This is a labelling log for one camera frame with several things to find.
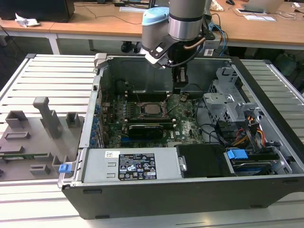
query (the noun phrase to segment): computer mouse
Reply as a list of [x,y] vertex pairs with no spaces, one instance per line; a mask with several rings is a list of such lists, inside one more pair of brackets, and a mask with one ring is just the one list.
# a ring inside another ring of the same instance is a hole
[[231,5],[231,6],[234,6],[234,5],[235,5],[235,3],[234,3],[233,0],[227,0],[226,3],[229,4],[229,5]]

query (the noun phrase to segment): green circuit board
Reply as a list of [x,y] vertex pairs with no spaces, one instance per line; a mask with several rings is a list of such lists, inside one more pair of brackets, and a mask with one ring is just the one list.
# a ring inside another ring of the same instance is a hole
[[142,147],[174,147],[177,144],[203,143],[193,117],[194,105],[192,100],[181,102],[182,95],[172,95],[165,104],[163,102],[144,102],[147,105],[160,104],[165,106],[169,119],[175,119],[174,128],[164,129],[163,137],[157,140],[130,140],[125,117],[136,118],[141,107],[139,102],[128,102],[124,98],[113,100],[112,111],[107,116],[114,119],[105,121],[108,130],[106,148],[142,148]]

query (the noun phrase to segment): aluminum extrusion table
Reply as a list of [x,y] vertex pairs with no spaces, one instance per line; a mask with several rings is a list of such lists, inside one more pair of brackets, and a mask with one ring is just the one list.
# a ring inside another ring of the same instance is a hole
[[[25,59],[0,92],[0,133],[10,110],[39,116],[35,96],[49,96],[58,116],[86,115],[93,82],[94,56],[36,55]],[[243,60],[253,77],[304,141],[304,98],[270,64]],[[246,88],[245,93],[251,97]],[[293,193],[266,209],[204,212],[153,217],[83,220],[57,187],[57,180],[0,182],[0,227],[82,228],[297,228],[304,226],[304,193]]]

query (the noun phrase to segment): motherboard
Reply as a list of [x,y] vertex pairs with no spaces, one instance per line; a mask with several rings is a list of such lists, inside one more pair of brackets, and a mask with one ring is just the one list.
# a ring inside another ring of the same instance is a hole
[[204,143],[195,121],[195,101],[188,99],[188,94],[114,97],[104,103],[103,108],[105,147],[151,148]]

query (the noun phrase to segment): copper pipe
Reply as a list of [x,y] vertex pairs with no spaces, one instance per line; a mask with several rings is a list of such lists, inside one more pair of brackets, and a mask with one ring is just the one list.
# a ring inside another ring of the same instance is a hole
[[200,39],[198,42],[196,42],[195,44],[191,45],[191,46],[184,46],[185,50],[191,50],[196,48],[197,46],[203,44],[206,41],[206,38],[202,38]]

